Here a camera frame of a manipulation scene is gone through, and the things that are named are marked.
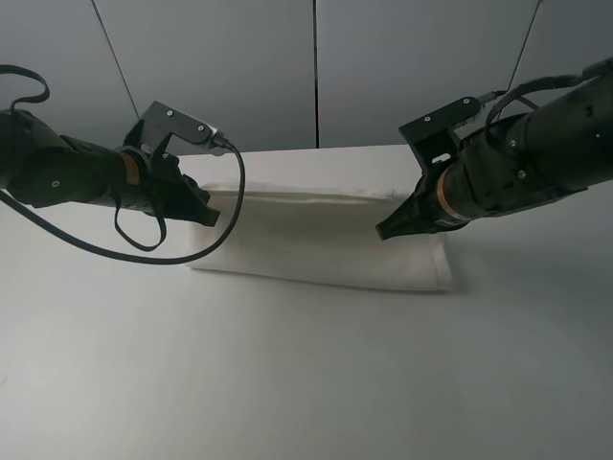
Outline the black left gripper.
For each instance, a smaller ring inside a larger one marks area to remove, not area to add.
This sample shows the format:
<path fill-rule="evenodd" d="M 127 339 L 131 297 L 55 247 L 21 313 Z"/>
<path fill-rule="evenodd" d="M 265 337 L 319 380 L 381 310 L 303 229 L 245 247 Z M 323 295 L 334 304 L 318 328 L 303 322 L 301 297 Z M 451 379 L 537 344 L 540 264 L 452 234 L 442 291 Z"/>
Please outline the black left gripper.
<path fill-rule="evenodd" d="M 149 216 L 185 216 L 203 226 L 215 226 L 220 212 L 209 205 L 211 195 L 179 169 L 172 154 L 115 149 L 123 172 L 113 183 L 113 205 Z"/>

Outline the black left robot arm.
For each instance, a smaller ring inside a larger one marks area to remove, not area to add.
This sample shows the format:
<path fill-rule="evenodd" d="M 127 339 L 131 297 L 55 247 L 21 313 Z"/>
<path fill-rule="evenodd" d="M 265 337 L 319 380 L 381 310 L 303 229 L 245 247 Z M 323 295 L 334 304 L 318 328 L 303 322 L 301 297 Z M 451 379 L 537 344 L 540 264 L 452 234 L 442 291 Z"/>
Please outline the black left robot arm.
<path fill-rule="evenodd" d="M 208 227 L 219 217 L 210 195 L 180 172 L 177 157 L 59 135 L 26 110 L 1 112 L 1 187 L 34 208 L 119 206 Z"/>

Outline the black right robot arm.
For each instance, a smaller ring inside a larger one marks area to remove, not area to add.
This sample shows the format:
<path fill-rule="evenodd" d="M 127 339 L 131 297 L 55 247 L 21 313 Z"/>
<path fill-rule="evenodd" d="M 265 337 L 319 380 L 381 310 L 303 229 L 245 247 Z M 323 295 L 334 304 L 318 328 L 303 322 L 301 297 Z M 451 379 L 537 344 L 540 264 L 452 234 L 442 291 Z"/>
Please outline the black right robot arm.
<path fill-rule="evenodd" d="M 554 203 L 612 178 L 612 61 L 464 97 L 399 132 L 421 177 L 382 240 Z"/>

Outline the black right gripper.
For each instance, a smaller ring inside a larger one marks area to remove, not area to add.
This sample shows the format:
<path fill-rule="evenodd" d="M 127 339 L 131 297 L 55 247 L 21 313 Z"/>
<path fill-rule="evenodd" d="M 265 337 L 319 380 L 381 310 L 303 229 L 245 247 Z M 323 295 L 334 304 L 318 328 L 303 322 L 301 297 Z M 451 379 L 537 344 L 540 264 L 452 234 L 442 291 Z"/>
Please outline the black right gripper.
<path fill-rule="evenodd" d="M 453 204 L 453 193 L 445 190 L 445 180 L 457 175 L 460 190 L 469 192 L 465 166 L 458 162 L 439 162 L 421 166 L 421 178 L 415 191 L 396 210 L 375 226 L 381 240 L 448 232 L 463 228 L 472 217 Z"/>

